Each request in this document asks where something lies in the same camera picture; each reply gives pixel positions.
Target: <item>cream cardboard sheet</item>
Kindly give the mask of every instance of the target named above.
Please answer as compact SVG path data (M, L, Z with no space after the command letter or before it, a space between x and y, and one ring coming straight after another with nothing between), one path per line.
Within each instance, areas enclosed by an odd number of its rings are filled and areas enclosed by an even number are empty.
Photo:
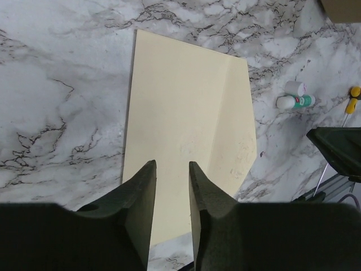
M138 30L123 180L157 161L151 245L191 231L190 161L234 195L255 158L246 60Z

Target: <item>brown box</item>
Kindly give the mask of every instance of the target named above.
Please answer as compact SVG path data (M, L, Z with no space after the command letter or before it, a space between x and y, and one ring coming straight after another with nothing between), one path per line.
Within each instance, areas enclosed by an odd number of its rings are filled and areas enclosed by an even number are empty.
M361 23L360 0L321 0L333 23Z

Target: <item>screwdriver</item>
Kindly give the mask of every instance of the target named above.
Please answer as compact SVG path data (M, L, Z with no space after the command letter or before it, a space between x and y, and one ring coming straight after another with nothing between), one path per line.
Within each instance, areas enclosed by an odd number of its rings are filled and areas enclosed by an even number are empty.
M357 101L361 99L361 88L359 86L354 86L351 90L350 90L350 102L349 104L347 105L346 107L346 119L342 125L342 127L345 127L345 124L347 122L347 118L353 114L356 110L356 104L357 104ZM323 172L321 174L321 177L320 177L320 180L318 181L317 183L317 186L316 186L316 190L314 192L314 196L316 195L317 193L317 190L318 190L318 187L320 186L321 184L321 181L322 181L322 178L323 176L325 175L325 172L326 172L326 169L328 167L328 163L326 164L325 168L323 169Z

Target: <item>marble surface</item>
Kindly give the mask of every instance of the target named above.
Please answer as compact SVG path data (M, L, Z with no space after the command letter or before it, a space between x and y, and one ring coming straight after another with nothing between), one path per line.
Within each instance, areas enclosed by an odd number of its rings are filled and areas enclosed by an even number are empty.
M237 200L289 201L315 186L325 161L305 134L342 123L360 84L358 24L332 24L316 0L2 0L1 202L76 209L120 184L135 29L247 59L259 156ZM279 111L288 80L316 105ZM191 260L185 235L153 248L149 269Z

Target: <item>green label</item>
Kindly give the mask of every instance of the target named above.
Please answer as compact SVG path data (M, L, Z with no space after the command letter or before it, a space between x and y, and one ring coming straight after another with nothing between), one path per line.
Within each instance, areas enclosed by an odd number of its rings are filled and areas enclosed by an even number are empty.
M293 96L294 97L294 107L293 108L300 108L300 107L306 107L312 104L312 99L308 95L304 95L302 97L300 96Z

